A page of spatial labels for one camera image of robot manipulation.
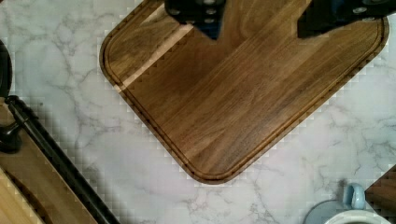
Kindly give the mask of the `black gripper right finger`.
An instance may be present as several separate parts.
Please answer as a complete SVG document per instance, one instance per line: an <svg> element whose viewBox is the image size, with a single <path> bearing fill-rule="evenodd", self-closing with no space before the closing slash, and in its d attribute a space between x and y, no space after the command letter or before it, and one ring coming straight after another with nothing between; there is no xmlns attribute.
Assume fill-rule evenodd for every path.
<svg viewBox="0 0 396 224"><path fill-rule="evenodd" d="M326 34L355 21L377 20L396 11L396 0L312 0L297 20L297 36Z"/></svg>

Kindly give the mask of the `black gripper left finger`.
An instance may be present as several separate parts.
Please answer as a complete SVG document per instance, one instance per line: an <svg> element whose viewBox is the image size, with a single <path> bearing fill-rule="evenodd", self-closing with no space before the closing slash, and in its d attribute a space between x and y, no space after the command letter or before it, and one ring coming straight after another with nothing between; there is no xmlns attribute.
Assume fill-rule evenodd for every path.
<svg viewBox="0 0 396 224"><path fill-rule="evenodd" d="M217 40L226 0L164 0L166 13L180 24L191 24L212 40Z"/></svg>

